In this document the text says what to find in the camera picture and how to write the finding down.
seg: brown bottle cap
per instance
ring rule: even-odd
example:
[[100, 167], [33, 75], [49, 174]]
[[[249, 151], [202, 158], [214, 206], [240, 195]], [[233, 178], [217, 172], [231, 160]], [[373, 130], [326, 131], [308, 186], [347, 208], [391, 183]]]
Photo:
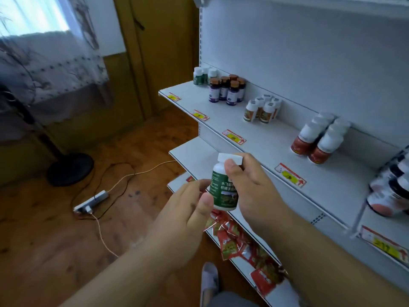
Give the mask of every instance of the brown bottle cap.
[[231, 87], [238, 87], [240, 85], [240, 83], [238, 82], [238, 81], [232, 81], [231, 83], [230, 83], [230, 86]]

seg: sheer curtain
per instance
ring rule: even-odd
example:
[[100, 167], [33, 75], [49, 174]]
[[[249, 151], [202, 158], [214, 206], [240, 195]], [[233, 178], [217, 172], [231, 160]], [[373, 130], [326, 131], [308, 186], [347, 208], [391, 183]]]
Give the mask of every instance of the sheer curtain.
[[[110, 103], [85, 0], [0, 0], [0, 82], [43, 124]], [[0, 141], [29, 127], [0, 99]]]

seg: white cable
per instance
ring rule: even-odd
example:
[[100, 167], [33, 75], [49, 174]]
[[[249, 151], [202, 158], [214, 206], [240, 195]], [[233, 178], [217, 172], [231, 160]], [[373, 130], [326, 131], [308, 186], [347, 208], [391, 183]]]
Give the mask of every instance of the white cable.
[[99, 236], [101, 237], [101, 241], [102, 241], [102, 243], [104, 244], [105, 248], [106, 248], [110, 253], [112, 253], [112, 254], [115, 255], [117, 258], [119, 258], [118, 255], [116, 255], [115, 253], [113, 253], [113, 252], [106, 246], [104, 239], [102, 239], [101, 226], [100, 226], [100, 224], [99, 224], [99, 220], [96, 218], [96, 216], [95, 216], [93, 213], [91, 213], [91, 215], [92, 215], [92, 216], [94, 217], [94, 219], [96, 219], [96, 221], [98, 222]]
[[112, 190], [115, 188], [115, 186], [117, 186], [117, 185], [118, 185], [122, 180], [124, 180], [126, 177], [130, 177], [130, 176], [138, 175], [138, 174], [145, 174], [145, 173], [147, 173], [147, 172], [149, 172], [149, 171], [152, 171], [152, 170], [156, 169], [156, 168], [159, 167], [160, 165], [167, 164], [168, 162], [163, 162], [163, 163], [157, 165], [156, 167], [154, 167], [154, 168], [152, 168], [151, 170], [148, 170], [148, 171], [139, 172], [139, 173], [137, 173], [137, 174], [128, 174], [128, 175], [124, 176], [124, 177], [121, 178], [109, 191], [107, 191], [107, 193], [109, 193], [110, 191], [112, 191]]

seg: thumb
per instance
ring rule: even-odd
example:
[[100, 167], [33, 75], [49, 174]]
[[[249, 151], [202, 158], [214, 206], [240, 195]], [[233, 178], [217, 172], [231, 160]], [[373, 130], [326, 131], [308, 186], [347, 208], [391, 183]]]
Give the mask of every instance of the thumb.
[[253, 184], [251, 180], [247, 177], [244, 171], [236, 165], [232, 159], [225, 161], [225, 171], [229, 179], [233, 182], [234, 187], [240, 195], [240, 192], [243, 191], [248, 185]]
[[195, 211], [187, 221], [187, 227], [192, 230], [202, 232], [213, 209], [213, 196], [210, 193], [203, 193], [197, 203]]

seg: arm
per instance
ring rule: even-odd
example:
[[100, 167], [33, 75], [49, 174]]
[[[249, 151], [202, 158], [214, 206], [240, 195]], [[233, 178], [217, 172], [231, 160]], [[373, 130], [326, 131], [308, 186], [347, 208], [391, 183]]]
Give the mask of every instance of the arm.
[[404, 292], [293, 212], [253, 156], [240, 155], [244, 170], [230, 160], [225, 170], [238, 191], [243, 217], [312, 306], [409, 306]]
[[144, 306], [152, 292], [196, 253], [213, 208], [202, 191], [210, 180], [183, 185], [156, 218], [144, 242], [125, 253], [67, 300], [71, 306]]

